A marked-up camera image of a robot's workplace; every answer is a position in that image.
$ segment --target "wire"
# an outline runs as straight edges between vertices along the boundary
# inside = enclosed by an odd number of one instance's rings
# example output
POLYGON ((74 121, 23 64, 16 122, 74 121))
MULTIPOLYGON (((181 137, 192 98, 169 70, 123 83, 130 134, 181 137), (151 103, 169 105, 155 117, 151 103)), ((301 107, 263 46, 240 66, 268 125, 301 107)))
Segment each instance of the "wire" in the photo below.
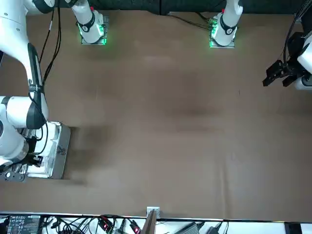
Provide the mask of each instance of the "wire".
POLYGON ((229 229, 229 222, 227 222, 227 225, 226 225, 226 227, 224 229, 223 234, 227 234, 228 233, 228 229, 229 229))
POLYGON ((97 220, 97 228, 96 228, 96 233, 95 234, 97 234, 97 232, 98 232, 98 223, 99 223, 99 220, 97 220))
POLYGON ((286 48, 287 48, 287 44, 288 44, 288 41, 289 41, 289 38, 291 36, 291 33, 292 33, 292 30, 293 30, 293 27, 296 23, 296 21, 298 20, 298 18, 302 15, 303 12, 306 11, 306 9, 310 6, 309 4, 309 0, 306 0, 300 7, 300 9, 298 10, 298 12, 296 13, 294 19, 293 19, 293 22, 288 30, 288 33, 287 33, 287 36, 286 36, 286 39, 285 39, 285 44, 284 44, 284 49, 283 49, 283 62, 284 62, 284 65, 287 67, 287 69, 289 70, 288 68, 288 64, 287 64, 287 58, 286 58, 286 48))
POLYGON ((204 25, 204 24, 195 23, 195 22, 189 21, 189 20, 187 20, 187 19, 183 19, 183 18, 181 18, 181 17, 179 17, 179 16, 174 16, 174 15, 168 15, 168 16, 171 16, 171 17, 173 17, 173 18, 179 19, 179 20, 181 20, 181 21, 183 21, 183 22, 186 22, 186 23, 188 23, 188 24, 190 24, 190 25, 193 25, 193 26, 196 26, 196 27, 205 29, 205 30, 209 30, 209 27, 206 26, 206 25, 204 25))
POLYGON ((51 28, 52 28, 52 22, 53 22, 53 17, 54 17, 54 8, 53 8, 53 11, 52 11, 52 17, 51 17, 51 22, 50 22, 50 25, 49 25, 49 31, 48 31, 47 37, 45 38, 45 41, 44 41, 44 44, 43 44, 43 48, 42 48, 42 51, 41 51, 39 63, 41 63, 41 60, 42 60, 42 57, 43 57, 43 53, 44 53, 44 49, 45 49, 45 46, 46 46, 46 44, 48 42, 48 39, 49 39, 49 36, 50 36, 50 32, 51 32, 51 28))
POLYGON ((167 222, 158 222, 158 223, 156 224, 156 226, 159 225, 159 224, 165 224, 165 223, 167 223, 167 222))
POLYGON ((47 143, 48 143, 48 136, 49 136, 48 124, 47 124, 47 120, 45 119, 45 117, 44 117, 44 115, 43 115, 41 109, 38 107, 36 101, 30 96, 30 93, 28 93, 28 96, 29 96, 29 98, 31 99, 31 101, 34 103, 36 109, 39 111, 39 113, 40 113, 40 115, 41 115, 41 118, 42 118, 42 120, 44 121, 45 127, 46 127, 46 129, 47 129, 47 134, 46 134, 47 137, 46 137, 46 139, 45 139, 45 143, 44 143, 43 149, 41 150, 40 153, 31 153, 32 155, 40 155, 40 154, 42 154, 42 152, 45 150, 45 147, 47 146, 47 143))
POLYGON ((212 7, 212 9, 211 10, 214 10, 217 6, 219 6, 221 3, 223 3, 225 0, 221 0, 220 2, 218 2, 216 5, 214 5, 213 7, 212 7))
POLYGON ((43 138, 43 128, 41 127, 41 137, 37 138, 36 141, 41 141, 43 138))
POLYGON ((54 53, 53 53, 53 57, 52 57, 52 60, 51 62, 49 63, 47 69, 45 70, 45 73, 44 73, 44 77, 43 77, 43 85, 45 85, 45 82, 46 80, 48 79, 48 76, 50 74, 50 71, 51 71, 51 68, 53 67, 53 63, 56 59, 56 57, 58 56, 59 54, 59 49, 60 49, 60 45, 61 45, 61 23, 60 23, 60 0, 58 0, 58 38, 57 38, 57 43, 56 43, 56 46, 55 46, 55 50, 54 50, 54 53))
POLYGON ((200 12, 196 12, 196 14, 198 14, 199 17, 201 17, 204 21, 208 21, 209 18, 204 17, 200 12))

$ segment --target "brown table surface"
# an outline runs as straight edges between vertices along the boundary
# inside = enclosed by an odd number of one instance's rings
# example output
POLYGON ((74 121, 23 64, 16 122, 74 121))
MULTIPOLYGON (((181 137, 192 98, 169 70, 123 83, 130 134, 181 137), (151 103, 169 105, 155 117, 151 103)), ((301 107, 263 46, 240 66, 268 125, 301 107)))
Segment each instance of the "brown table surface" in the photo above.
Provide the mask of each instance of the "brown table surface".
MULTIPOLYGON (((64 180, 1 182, 0 210, 311 221, 312 94, 262 87, 292 16, 243 15, 236 48, 210 49, 207 31, 178 19, 106 14, 107 45, 82 46, 61 11, 46 98, 49 119, 72 127, 64 180)), ((28 17, 39 53, 49 21, 28 17)), ((56 34, 57 20, 42 72, 56 34)), ((5 57, 0 93, 25 96, 25 76, 5 57)))

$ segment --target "robotic arm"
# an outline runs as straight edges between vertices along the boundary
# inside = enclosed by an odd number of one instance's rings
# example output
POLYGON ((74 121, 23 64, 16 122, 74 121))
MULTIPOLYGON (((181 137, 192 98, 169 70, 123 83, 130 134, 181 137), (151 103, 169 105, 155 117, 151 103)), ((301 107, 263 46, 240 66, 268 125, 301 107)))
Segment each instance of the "robotic arm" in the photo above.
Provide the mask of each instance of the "robotic arm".
MULTIPOLYGON (((88 0, 66 2, 85 41, 100 40, 103 15, 91 11, 88 0)), ((48 119, 38 54, 28 40, 26 15, 49 13, 54 5, 55 0, 0 0, 0 51, 23 64, 28 84, 28 97, 0 96, 0 159, 6 165, 20 162, 29 153, 28 143, 17 129, 40 129, 48 119)))
POLYGON ((312 0, 305 0, 289 29, 283 51, 283 61, 277 60, 267 69, 267 77, 262 81, 268 86, 278 78, 283 78, 283 86, 295 82, 298 90, 312 90, 312 0), (290 36, 293 26, 301 19, 303 31, 290 36))

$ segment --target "metal mounting plate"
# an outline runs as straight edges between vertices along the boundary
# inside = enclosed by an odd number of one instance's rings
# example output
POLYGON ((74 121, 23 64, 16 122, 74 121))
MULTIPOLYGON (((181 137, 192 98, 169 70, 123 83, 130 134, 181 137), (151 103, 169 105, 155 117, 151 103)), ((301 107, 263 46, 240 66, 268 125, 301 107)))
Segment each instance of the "metal mounting plate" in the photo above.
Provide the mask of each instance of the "metal mounting plate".
POLYGON ((153 211, 153 210, 155 210, 155 212, 156 212, 156 214, 157 214, 156 218, 157 218, 157 219, 160 218, 160 207, 158 207, 158 206, 148 206, 148 207, 146 208, 146 217, 147 217, 148 214, 149 214, 151 211, 153 211))

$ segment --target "metal clamp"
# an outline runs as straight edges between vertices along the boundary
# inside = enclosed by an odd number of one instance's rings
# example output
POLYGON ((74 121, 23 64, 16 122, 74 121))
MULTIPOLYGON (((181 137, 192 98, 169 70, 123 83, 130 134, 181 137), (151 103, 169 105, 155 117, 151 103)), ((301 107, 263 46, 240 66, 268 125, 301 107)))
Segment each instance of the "metal clamp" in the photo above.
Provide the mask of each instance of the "metal clamp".
POLYGON ((0 180, 23 182, 25 180, 25 174, 16 173, 12 171, 0 173, 0 180))

